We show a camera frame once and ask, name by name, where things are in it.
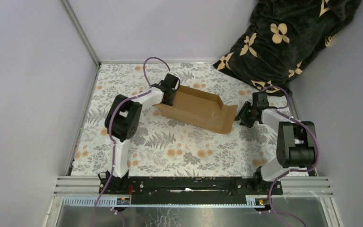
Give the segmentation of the brown cardboard box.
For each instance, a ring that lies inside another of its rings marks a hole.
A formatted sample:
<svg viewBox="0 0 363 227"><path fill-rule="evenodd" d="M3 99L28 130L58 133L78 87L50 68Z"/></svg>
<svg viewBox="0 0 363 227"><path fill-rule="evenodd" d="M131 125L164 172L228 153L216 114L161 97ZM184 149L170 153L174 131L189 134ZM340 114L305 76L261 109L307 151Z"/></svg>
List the brown cardboard box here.
<svg viewBox="0 0 363 227"><path fill-rule="evenodd" d="M220 134L231 132L238 108L224 104L217 94L186 86L179 87L172 106L155 107L163 117Z"/></svg>

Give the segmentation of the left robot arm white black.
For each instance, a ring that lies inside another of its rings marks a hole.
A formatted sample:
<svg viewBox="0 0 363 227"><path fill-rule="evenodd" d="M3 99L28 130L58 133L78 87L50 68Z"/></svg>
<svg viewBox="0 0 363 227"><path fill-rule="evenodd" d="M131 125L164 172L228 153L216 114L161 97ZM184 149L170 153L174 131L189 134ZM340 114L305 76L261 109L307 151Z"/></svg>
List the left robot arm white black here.
<svg viewBox="0 0 363 227"><path fill-rule="evenodd" d="M100 185L102 190L110 187L116 194L126 192L129 167L127 165L130 139L136 134L143 109L157 105L173 105L175 95L180 87L180 79L166 74L159 83L152 84L145 93L130 97L117 95L105 119L110 140L113 142L112 164L108 175Z"/></svg>

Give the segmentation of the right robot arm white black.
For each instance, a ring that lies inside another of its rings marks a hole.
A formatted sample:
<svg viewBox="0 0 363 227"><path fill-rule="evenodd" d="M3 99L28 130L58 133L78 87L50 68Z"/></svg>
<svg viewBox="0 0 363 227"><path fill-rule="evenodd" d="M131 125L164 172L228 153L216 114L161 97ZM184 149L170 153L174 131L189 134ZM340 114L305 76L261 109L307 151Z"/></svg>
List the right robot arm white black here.
<svg viewBox="0 0 363 227"><path fill-rule="evenodd" d="M251 128L257 122L277 133L276 158L259 167L253 175L252 188L263 195L274 180L290 172L311 172L318 159L318 142L314 124L299 121L270 106L265 92L253 93L252 102L245 102L235 120Z"/></svg>

